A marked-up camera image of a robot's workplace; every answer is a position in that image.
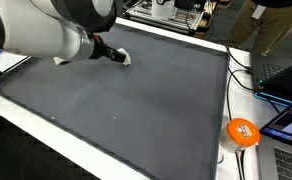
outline black tray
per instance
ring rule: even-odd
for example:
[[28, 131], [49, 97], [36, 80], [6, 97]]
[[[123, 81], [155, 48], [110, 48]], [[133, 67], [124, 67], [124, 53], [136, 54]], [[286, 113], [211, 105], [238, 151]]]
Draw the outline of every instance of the black tray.
[[132, 66], [31, 58], [0, 78], [0, 95], [151, 179], [214, 179], [226, 53], [118, 24], [100, 35]]

